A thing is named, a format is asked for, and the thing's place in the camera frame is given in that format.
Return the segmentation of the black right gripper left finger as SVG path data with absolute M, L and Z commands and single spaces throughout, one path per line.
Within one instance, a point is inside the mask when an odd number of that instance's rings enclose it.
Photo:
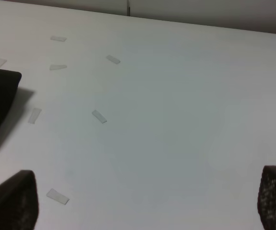
M 35 174 L 21 170 L 0 184 L 0 230 L 33 230 L 37 218 Z

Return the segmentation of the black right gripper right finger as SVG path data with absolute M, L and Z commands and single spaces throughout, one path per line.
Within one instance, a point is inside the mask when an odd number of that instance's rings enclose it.
M 257 209 L 265 230 L 276 230 L 276 166 L 264 166 L 257 199 Z

